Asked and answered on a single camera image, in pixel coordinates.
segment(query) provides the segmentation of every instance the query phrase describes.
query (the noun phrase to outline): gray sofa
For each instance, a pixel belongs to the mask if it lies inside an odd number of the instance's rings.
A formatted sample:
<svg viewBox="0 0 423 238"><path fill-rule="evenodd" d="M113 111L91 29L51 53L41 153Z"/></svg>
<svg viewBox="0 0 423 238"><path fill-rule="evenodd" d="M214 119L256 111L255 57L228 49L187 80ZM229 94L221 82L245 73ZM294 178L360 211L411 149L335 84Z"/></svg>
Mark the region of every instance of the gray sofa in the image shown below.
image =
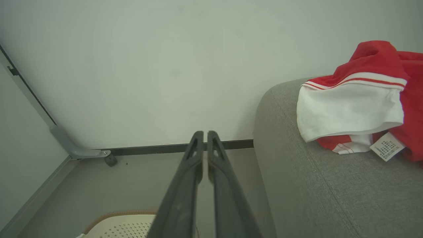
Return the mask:
<svg viewBox="0 0 423 238"><path fill-rule="evenodd" d="M279 238L423 237L423 170L400 155L338 155L305 143L300 85L271 88L257 109L254 147Z"/></svg>

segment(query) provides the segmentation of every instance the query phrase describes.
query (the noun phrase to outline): white wall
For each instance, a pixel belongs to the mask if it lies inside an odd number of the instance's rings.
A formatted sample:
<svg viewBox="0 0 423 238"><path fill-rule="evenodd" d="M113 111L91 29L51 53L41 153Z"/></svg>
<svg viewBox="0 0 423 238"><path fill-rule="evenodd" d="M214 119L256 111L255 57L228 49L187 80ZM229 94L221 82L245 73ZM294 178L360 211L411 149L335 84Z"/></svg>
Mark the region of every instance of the white wall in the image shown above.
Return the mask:
<svg viewBox="0 0 423 238"><path fill-rule="evenodd" d="M0 64L0 230L67 156Z"/></svg>
<svg viewBox="0 0 423 238"><path fill-rule="evenodd" d="M252 138L271 86L357 44L423 52L421 0L3 0L0 44L88 148Z"/></svg>

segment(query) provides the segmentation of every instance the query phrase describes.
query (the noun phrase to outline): baseboard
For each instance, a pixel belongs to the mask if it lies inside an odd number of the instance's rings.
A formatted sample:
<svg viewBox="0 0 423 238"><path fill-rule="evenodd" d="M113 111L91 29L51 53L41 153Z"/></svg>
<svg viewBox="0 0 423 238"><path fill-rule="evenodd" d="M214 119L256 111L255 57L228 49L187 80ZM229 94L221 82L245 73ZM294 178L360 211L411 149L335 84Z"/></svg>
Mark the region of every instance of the baseboard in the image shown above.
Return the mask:
<svg viewBox="0 0 423 238"><path fill-rule="evenodd" d="M72 161L68 156L62 164L47 178L41 187L29 198L16 215L0 231L0 237L15 238L34 217L40 207L46 202L53 191L75 168L78 161Z"/></svg>
<svg viewBox="0 0 423 238"><path fill-rule="evenodd" d="M225 149L246 149L253 148L253 140L222 141ZM144 147L128 147L109 149L114 156L123 155L148 155L148 154L166 154L185 152L188 144L157 145ZM207 143L204 143L204 150L207 149Z"/></svg>

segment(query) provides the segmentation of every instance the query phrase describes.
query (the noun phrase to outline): black baseboard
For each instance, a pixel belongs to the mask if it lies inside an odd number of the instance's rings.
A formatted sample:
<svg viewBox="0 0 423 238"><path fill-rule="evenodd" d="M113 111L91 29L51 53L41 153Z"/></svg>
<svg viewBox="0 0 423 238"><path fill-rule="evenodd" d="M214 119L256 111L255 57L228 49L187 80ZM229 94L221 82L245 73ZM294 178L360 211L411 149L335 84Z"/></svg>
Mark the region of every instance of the black baseboard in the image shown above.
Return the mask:
<svg viewBox="0 0 423 238"><path fill-rule="evenodd" d="M253 148L253 140L222 141L225 149ZM156 145L144 147L128 147L108 149L114 156L122 155L148 155L185 152L188 144ZM204 143L204 150L207 150L207 143Z"/></svg>

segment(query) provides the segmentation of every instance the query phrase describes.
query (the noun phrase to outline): red and white shirt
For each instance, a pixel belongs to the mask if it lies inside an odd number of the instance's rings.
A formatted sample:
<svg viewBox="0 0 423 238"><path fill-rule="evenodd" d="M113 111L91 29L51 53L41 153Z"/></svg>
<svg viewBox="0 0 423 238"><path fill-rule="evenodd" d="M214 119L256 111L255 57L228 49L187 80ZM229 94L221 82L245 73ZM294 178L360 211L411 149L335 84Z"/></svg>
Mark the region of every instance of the red and white shirt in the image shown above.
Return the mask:
<svg viewBox="0 0 423 238"><path fill-rule="evenodd" d="M423 160L422 108L423 54L370 41L333 75L302 84L297 124L306 142L317 140L339 154L369 151L379 132L390 129Z"/></svg>

